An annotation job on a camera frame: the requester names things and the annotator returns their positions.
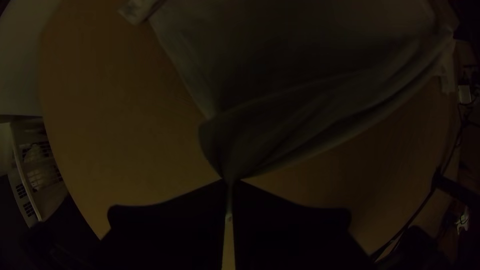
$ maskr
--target electrical cord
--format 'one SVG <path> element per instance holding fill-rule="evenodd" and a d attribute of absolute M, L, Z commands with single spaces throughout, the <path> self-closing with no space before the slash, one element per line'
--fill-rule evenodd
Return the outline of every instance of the electrical cord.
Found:
<path fill-rule="evenodd" d="M 455 150 L 460 146 L 460 144 L 462 143 L 462 133 L 463 133 L 463 129 L 465 128 L 466 124 L 465 124 L 465 120 L 464 120 L 464 115 L 462 114 L 462 111 L 460 109 L 460 104 L 457 105 L 457 110 L 458 110 L 458 115 L 460 117 L 460 128 L 458 129 L 458 132 L 456 133 L 456 136 L 455 136 L 455 144 L 453 145 L 451 151 L 450 151 L 450 154 L 448 155 L 448 159 L 446 160 L 446 163 L 445 165 L 443 166 L 443 168 L 440 170 L 440 174 L 443 175 L 445 173 L 445 171 L 447 170 L 448 166 L 450 165 L 450 162 L 452 161 L 452 158 L 455 154 Z M 420 206 L 417 208 L 417 210 L 413 213 L 413 215 L 410 217 L 410 219 L 405 223 L 405 225 L 403 225 L 403 227 L 387 242 L 385 243 L 384 245 L 382 245 L 379 249 L 377 249 L 374 253 L 372 253 L 370 255 L 370 259 L 375 262 L 376 260 L 378 260 L 378 258 L 380 258 L 380 256 L 385 252 L 385 250 L 393 243 L 395 242 L 395 240 L 397 240 L 403 233 L 404 231 L 406 231 L 410 225 L 412 224 L 412 222 L 415 220 L 415 218 L 420 214 L 420 212 L 423 210 L 423 208 L 425 207 L 425 205 L 428 203 L 428 201 L 430 200 L 430 198 L 432 197 L 432 195 L 434 194 L 435 192 L 435 188 L 432 187 L 432 189 L 430 190 L 430 192 L 428 193 L 428 195 L 425 197 L 425 199 L 422 201 L 422 203 L 420 204 Z M 393 246 L 392 250 L 390 251 L 389 254 L 391 254 L 392 252 L 395 251 L 395 249 L 398 247 L 400 243 L 400 240 L 398 240 L 396 243 L 395 243 L 395 246 Z"/>

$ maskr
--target tan tabletop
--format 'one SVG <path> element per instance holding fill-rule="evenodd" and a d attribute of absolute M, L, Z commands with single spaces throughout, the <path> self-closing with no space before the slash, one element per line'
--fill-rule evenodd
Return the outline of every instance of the tan tabletop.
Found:
<path fill-rule="evenodd" d="M 40 48 L 40 99 L 64 181 L 94 232 L 114 204 L 162 202 L 218 179 L 203 158 L 203 120 L 148 23 L 117 13 L 125 0 L 64 0 Z M 372 252 L 415 211 L 444 159 L 455 119 L 432 81 L 383 122 L 295 166 L 248 179 L 293 202 L 347 207 Z M 432 234 L 448 197 L 418 223 Z"/>

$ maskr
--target round table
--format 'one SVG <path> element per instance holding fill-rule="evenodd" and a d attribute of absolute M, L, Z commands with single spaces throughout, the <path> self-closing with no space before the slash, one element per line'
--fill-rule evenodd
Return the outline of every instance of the round table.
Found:
<path fill-rule="evenodd" d="M 39 50 L 39 96 L 68 190 L 101 238 L 115 204 L 166 201 L 219 179 L 203 157 L 203 116 L 148 23 L 125 0 L 64 0 Z M 365 251 L 386 242 L 420 205 L 451 145 L 452 97 L 433 78 L 381 123 L 294 166 L 246 179 L 313 207 L 346 207 Z M 435 193 L 416 223 L 435 234 L 449 198 Z"/>

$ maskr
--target wall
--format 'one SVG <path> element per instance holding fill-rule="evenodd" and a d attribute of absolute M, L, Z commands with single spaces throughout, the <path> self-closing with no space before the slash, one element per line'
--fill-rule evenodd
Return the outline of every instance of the wall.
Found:
<path fill-rule="evenodd" d="M 0 16 L 0 115 L 42 114 L 38 37 L 60 0 L 11 0 Z"/>

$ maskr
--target wooden table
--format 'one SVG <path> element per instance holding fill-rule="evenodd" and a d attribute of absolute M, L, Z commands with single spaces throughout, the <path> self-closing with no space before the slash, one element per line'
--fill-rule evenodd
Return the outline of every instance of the wooden table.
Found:
<path fill-rule="evenodd" d="M 39 91 L 65 183 L 94 232 L 114 204 L 162 202 L 219 177 L 202 156 L 193 104 L 148 23 L 117 13 L 125 0 L 64 0 L 40 47 Z M 456 119 L 432 79 L 390 117 L 303 163 L 246 181 L 293 202 L 351 209 L 367 252 L 419 206 L 445 158 Z M 418 221 L 431 234 L 448 205 L 436 193 Z"/>

